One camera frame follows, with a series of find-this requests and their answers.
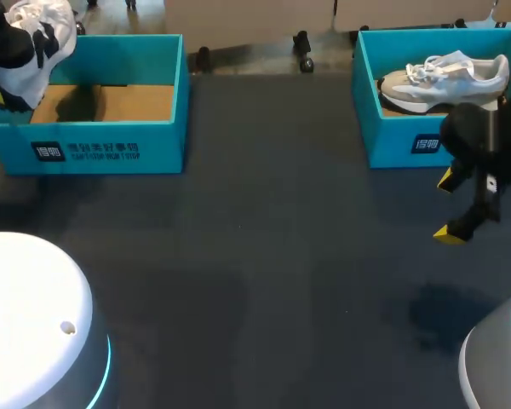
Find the black and white sneaker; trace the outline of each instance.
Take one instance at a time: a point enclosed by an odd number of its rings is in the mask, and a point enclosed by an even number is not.
[[[21,98],[34,109],[48,88],[51,71],[76,48],[74,13],[67,0],[21,0],[5,20],[31,39],[32,57],[22,66],[0,65],[0,103],[7,106],[8,97]]]

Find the printed logo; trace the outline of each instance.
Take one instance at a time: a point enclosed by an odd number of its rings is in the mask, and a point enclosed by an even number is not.
[[[437,134],[420,134],[412,144],[411,153],[436,153],[441,147]]]
[[[31,142],[31,146],[40,162],[64,162],[66,160],[59,142]]]

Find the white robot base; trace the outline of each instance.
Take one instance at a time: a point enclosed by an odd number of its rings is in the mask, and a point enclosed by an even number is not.
[[[0,409],[117,409],[112,341],[79,266],[0,233]]]

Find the shoe sole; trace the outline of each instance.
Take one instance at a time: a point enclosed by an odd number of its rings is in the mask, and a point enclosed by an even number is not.
[[[458,98],[454,101],[436,101],[436,102],[408,102],[398,100],[396,98],[392,98],[384,93],[380,93],[383,98],[386,99],[390,104],[394,107],[398,107],[406,113],[415,113],[423,115],[428,113],[429,110],[435,107],[441,106],[456,106],[462,104],[464,102],[475,104],[487,111],[496,111],[497,110],[497,96],[491,97],[481,97],[481,96],[466,96],[462,98]]]

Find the cyan led light ring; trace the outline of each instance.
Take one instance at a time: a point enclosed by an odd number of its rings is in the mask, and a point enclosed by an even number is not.
[[[112,343],[110,343],[109,336],[106,336],[106,338],[108,340],[108,362],[106,363],[106,370],[104,371],[104,377],[102,377],[100,387],[96,391],[96,394],[91,400],[91,402],[87,405],[87,409],[92,409],[96,405],[97,400],[100,398],[100,395],[102,394],[102,390],[104,390],[104,386],[106,385],[106,381],[110,373],[110,366],[112,364]]]

